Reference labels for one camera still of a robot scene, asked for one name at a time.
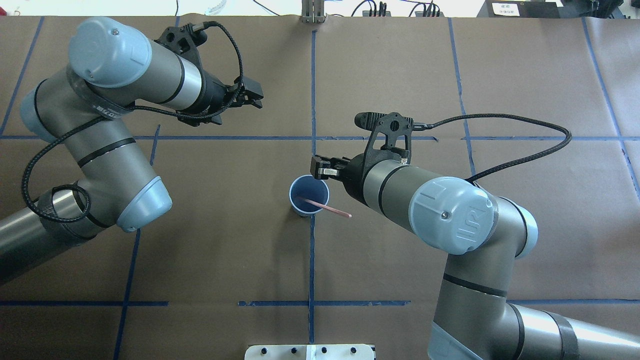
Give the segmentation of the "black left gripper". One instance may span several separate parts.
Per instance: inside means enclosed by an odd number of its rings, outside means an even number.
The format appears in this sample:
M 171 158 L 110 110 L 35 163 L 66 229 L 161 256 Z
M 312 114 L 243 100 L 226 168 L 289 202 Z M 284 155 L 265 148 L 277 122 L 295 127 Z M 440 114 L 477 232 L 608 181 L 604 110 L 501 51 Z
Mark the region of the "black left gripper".
M 256 80 L 247 76 L 238 76 L 233 85 L 226 85 L 207 71 L 204 71 L 202 76 L 203 82 L 198 98 L 192 105 L 177 112 L 177 119 L 180 122 L 190 126 L 209 123 L 221 125 L 221 115 L 213 114 L 223 111 L 229 102 L 231 102 L 229 105 L 231 108 L 243 106 L 263 108 L 262 100 L 265 96 L 261 84 Z

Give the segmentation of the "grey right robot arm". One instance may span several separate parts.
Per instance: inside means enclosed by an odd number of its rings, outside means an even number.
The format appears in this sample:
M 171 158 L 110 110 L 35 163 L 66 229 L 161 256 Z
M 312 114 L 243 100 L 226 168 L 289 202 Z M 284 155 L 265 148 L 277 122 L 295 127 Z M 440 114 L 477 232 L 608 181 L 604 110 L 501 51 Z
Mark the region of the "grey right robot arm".
M 631 333 L 507 299 L 516 259 L 538 239 L 528 210 L 462 178 L 403 160 L 368 166 L 313 156 L 311 174 L 342 182 L 366 207 L 448 254 L 432 321 L 432 360 L 637 360 Z

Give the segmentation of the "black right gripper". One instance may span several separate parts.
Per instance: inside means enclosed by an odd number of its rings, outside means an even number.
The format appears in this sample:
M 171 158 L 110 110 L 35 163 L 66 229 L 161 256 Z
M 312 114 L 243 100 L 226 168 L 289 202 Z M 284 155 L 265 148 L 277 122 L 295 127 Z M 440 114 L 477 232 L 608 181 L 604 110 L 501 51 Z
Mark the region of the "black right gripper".
M 367 204 L 364 197 L 364 182 L 372 168 L 373 160 L 366 159 L 364 153 L 352 159 L 313 155 L 310 161 L 310 173 L 314 179 L 338 180 L 351 198 L 364 205 Z

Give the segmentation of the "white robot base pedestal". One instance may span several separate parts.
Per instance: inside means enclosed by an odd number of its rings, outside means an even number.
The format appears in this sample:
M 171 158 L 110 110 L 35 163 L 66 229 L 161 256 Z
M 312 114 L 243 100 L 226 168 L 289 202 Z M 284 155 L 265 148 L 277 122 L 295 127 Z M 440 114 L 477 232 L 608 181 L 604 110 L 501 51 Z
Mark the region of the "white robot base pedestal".
M 247 348 L 245 360 L 375 360 L 375 347 L 346 344 L 260 344 Z

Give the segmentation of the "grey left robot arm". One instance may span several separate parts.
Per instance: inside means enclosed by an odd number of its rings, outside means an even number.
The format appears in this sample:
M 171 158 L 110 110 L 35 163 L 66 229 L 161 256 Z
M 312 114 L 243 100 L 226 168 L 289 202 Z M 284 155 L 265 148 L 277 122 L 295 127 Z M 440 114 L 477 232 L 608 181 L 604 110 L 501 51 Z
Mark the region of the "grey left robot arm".
M 243 73 L 227 85 L 208 73 L 198 47 L 214 20 L 167 27 L 151 40 L 134 27 L 95 16 L 68 47 L 68 64 L 42 80 L 20 106 L 27 129 L 47 143 L 26 165 L 20 184 L 25 208 L 1 221 L 1 283 L 94 239 L 112 226 L 133 232 L 173 203 L 123 122 L 132 112 L 176 117 L 190 126 L 221 125 L 222 112 L 262 107 L 264 92 Z M 83 173 L 37 198 L 29 192 L 35 164 L 64 145 Z

